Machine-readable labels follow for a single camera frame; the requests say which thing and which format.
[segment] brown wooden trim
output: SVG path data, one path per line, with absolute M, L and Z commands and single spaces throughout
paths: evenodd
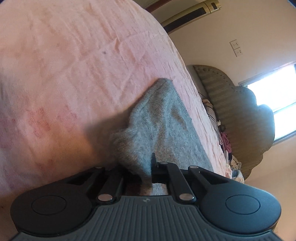
M 158 0 L 156 3 L 150 5 L 149 7 L 145 8 L 146 11 L 148 12 L 153 12 L 154 10 L 158 9 L 162 5 L 168 3 L 171 0 Z

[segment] window frame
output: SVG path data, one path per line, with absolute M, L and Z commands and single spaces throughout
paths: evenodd
M 242 81 L 242 82 L 239 82 L 239 86 L 242 86 L 242 87 L 246 87 L 246 88 L 247 88 L 248 85 L 250 85 L 250 84 L 252 84 L 252 83 L 255 83 L 255 82 L 257 82 L 257 81 L 259 81 L 259 80 L 261 80 L 261 79 L 263 79 L 263 78 L 265 78 L 265 77 L 267 77 L 267 76 L 269 76 L 269 75 L 271 75 L 271 74 L 273 74 L 273 73 L 279 71 L 280 69 L 282 69 L 282 68 L 284 68 L 284 67 L 286 67 L 286 66 L 289 66 L 289 65 L 294 65 L 295 70 L 296 70 L 296 61 L 289 62 L 289 63 L 284 64 L 284 65 L 282 65 L 282 66 L 280 66 L 280 67 L 278 67 L 278 68 L 275 68 L 275 69 L 272 70 L 272 71 L 265 72 L 265 73 L 262 73 L 262 74 L 256 75 L 256 76 L 254 76 L 254 77 L 252 77 L 252 78 L 249 78 L 249 79 L 247 79 L 247 80 L 244 80 L 244 81 Z M 280 110 L 283 110 L 283 109 L 285 109 L 285 108 L 287 108 L 287 107 L 289 107 L 289 106 L 291 106 L 291 105 L 295 105 L 295 104 L 296 104 L 296 102 L 294 102 L 294 103 L 292 103 L 292 104 L 290 104 L 290 105 L 288 105 L 288 106 L 286 106 L 286 107 L 284 107 L 284 108 L 282 108 L 282 109 L 280 109 Z M 278 143 L 280 143 L 280 142 L 282 142 L 282 141 L 285 141 L 285 140 L 287 140 L 287 139 L 289 139 L 289 138 L 291 138 L 291 137 L 293 137 L 293 136 L 295 136 L 295 135 L 296 135 L 296 130 L 293 131 L 293 132 L 291 132 L 291 133 L 289 133 L 289 134 L 287 134 L 287 135 L 285 135 L 285 136 L 282 136 L 282 137 L 280 137 L 280 138 L 274 140 L 273 145 L 278 144 Z

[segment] window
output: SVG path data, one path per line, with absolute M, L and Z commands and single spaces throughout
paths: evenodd
M 254 92 L 257 105 L 266 104 L 272 109 L 274 141 L 296 133 L 296 64 L 287 65 L 242 85 Z

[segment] black round object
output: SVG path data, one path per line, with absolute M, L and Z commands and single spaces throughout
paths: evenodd
M 55 183 L 18 196 L 10 214 L 18 231 L 55 236 L 81 225 L 91 210 L 91 201 L 78 186 Z
M 212 185 L 200 211 L 214 226 L 235 234 L 257 234 L 273 228 L 281 206 L 268 192 L 242 183 Z

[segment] bright window pane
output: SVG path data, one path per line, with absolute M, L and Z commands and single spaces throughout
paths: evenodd
M 274 114 L 275 140 L 296 131 L 296 104 Z
M 257 105 L 266 104 L 273 111 L 296 102 L 296 72 L 294 65 L 248 85 L 257 99 Z

